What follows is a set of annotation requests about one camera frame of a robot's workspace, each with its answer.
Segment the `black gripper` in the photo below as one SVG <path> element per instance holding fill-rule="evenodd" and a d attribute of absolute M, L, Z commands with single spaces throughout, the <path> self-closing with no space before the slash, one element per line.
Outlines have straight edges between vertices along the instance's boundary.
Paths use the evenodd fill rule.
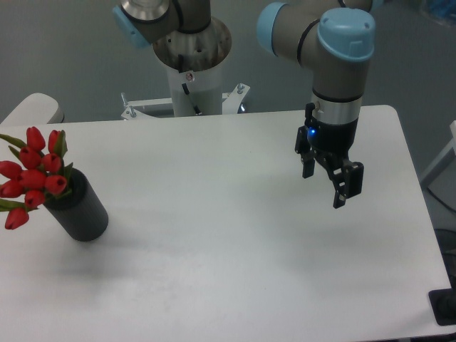
<path fill-rule="evenodd" d="M 298 128 L 294 149 L 301 156 L 303 178 L 314 175 L 315 161 L 325 169 L 335 189 L 333 208 L 338 209 L 362 191 L 364 165 L 348 156 L 358 120 L 342 125 L 324 123 L 314 116 L 315 110 L 315 103 L 306 104 L 304 125 Z"/>

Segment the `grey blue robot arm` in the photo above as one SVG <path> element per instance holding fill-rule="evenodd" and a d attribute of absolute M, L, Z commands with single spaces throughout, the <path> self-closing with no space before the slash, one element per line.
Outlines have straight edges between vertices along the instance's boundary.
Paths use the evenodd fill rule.
<path fill-rule="evenodd" d="M 364 166 L 350 160 L 370 59 L 379 1 L 274 2 L 256 23 L 259 45 L 313 74 L 311 101 L 295 151 L 302 175 L 322 166 L 332 181 L 334 207 L 359 195 Z M 168 69 L 176 116 L 219 115 L 224 101 L 219 68 L 232 37 L 209 1 L 121 1 L 113 15 L 136 46 L 150 46 Z"/>

